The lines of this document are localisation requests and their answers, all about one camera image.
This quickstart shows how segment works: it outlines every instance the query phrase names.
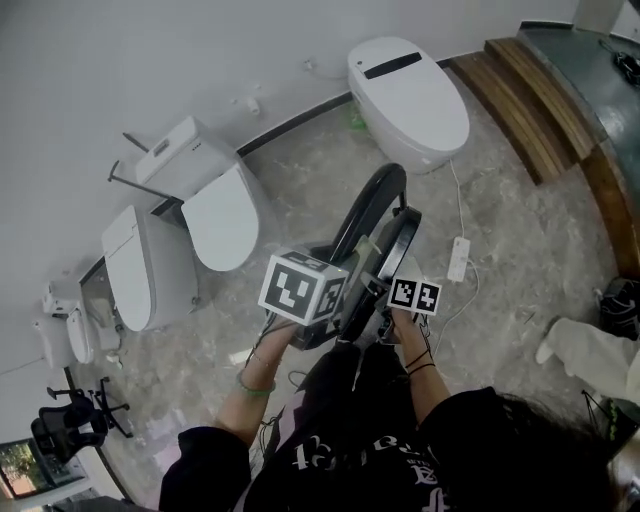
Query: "toilet lid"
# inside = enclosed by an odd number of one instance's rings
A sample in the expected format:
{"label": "toilet lid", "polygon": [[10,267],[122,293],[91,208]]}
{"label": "toilet lid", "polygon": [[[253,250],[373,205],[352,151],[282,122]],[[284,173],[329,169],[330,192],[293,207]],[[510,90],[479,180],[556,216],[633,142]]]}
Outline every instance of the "toilet lid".
{"label": "toilet lid", "polygon": [[132,331],[144,330],[155,310],[145,214],[129,206],[102,235],[107,273],[118,312]]}
{"label": "toilet lid", "polygon": [[413,43],[397,37],[367,41],[349,54],[352,87],[411,145],[460,148],[469,117],[453,82]]}
{"label": "toilet lid", "polygon": [[91,343],[91,335],[87,332],[84,318],[79,309],[74,309],[69,318],[67,318],[67,329],[69,331],[69,340],[71,341],[71,349],[76,359],[87,364],[93,360],[93,346]]}
{"label": "toilet lid", "polygon": [[260,221],[239,164],[182,205],[196,254],[217,271],[238,268],[253,252]]}

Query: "hand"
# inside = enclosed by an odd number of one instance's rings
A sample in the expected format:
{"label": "hand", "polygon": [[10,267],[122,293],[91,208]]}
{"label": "hand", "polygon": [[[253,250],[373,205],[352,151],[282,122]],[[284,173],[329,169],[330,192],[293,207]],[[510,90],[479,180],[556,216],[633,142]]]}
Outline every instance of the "hand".
{"label": "hand", "polygon": [[395,324],[393,333],[400,341],[403,341],[407,330],[414,327],[413,314],[404,309],[391,308],[391,318]]}

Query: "wooden platform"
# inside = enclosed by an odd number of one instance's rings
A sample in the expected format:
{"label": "wooden platform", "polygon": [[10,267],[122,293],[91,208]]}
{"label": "wooden platform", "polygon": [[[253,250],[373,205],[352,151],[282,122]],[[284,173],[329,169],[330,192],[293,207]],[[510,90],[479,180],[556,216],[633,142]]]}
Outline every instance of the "wooden platform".
{"label": "wooden platform", "polygon": [[517,39],[487,41],[485,51],[456,57],[451,68],[489,110],[536,184],[556,179],[597,143],[573,100]]}
{"label": "wooden platform", "polygon": [[582,162],[582,171],[607,228],[618,273],[640,279],[640,223],[614,156],[598,145]]}
{"label": "wooden platform", "polygon": [[581,162],[597,144],[594,130],[574,101],[538,58],[515,38],[487,41],[485,51],[497,60],[547,121],[573,162]]}
{"label": "wooden platform", "polygon": [[514,38],[487,41],[485,51],[456,57],[451,68],[492,115],[537,185],[581,165],[619,274],[640,279],[640,205],[628,196],[608,143],[599,140],[600,132],[551,71]]}

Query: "power cord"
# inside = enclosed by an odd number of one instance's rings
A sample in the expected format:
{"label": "power cord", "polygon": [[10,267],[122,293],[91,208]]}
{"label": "power cord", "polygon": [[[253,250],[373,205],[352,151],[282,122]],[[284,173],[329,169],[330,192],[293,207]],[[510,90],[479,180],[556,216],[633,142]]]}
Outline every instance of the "power cord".
{"label": "power cord", "polygon": [[[458,180],[458,175],[456,174],[456,170],[455,170],[455,168],[453,166],[453,160],[449,160],[449,163],[451,164],[451,172],[453,173],[453,178],[456,180],[456,191],[457,191],[457,195],[458,195],[458,213],[460,214],[460,228],[462,230],[462,238],[464,238],[464,219],[462,218],[462,198],[461,198],[461,194],[460,194],[460,180]],[[469,307],[469,305],[474,300],[476,300],[476,297],[480,293],[480,276],[478,275],[478,268],[476,267],[476,264],[473,262],[473,260],[471,258],[469,258],[469,263],[471,263],[471,268],[473,269],[473,272],[474,272],[474,274],[476,276],[476,292],[473,294],[473,297],[471,297],[467,301],[467,303],[458,310],[457,313],[455,313],[452,317],[450,317],[445,322],[444,326],[442,327],[442,331],[440,331],[440,336],[438,336],[438,343],[436,343],[436,346],[433,349],[433,356],[434,357],[438,353],[438,348],[440,348],[440,344],[442,343],[442,339],[444,338],[444,333],[447,330],[447,327],[449,326],[449,324],[453,320],[458,318],[462,313],[464,313],[464,311]]]}

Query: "white toilet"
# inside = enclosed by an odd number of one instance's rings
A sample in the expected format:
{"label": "white toilet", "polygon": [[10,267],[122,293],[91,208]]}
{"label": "white toilet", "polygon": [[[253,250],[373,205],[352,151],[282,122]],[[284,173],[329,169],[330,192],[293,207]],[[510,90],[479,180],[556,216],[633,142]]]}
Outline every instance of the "white toilet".
{"label": "white toilet", "polygon": [[156,329],[188,315],[198,296],[186,231],[129,206],[102,234],[109,282],[132,331]]}
{"label": "white toilet", "polygon": [[251,256],[268,200],[240,157],[194,117],[188,117],[136,166],[138,183],[184,201],[196,254],[207,267],[228,271]]}
{"label": "white toilet", "polygon": [[413,43],[382,37],[349,53],[349,86],[382,151],[407,172],[423,174],[459,151],[469,136],[460,93]]}
{"label": "white toilet", "polygon": [[[99,350],[120,348],[120,335],[114,325],[109,325],[111,319],[103,319],[104,315],[98,311],[98,304],[108,304],[108,301],[96,299],[94,302],[96,307],[93,307],[91,301],[87,307],[77,282],[51,282],[47,285],[42,301],[44,313],[67,315],[66,321],[43,317],[34,322],[34,327],[42,336],[45,356],[51,367],[59,368],[70,364],[69,347],[75,359],[83,364],[91,363]],[[61,322],[66,323],[66,336]]]}
{"label": "white toilet", "polygon": [[76,361],[65,320],[42,315],[32,325],[42,338],[44,357],[51,368],[66,368]]}

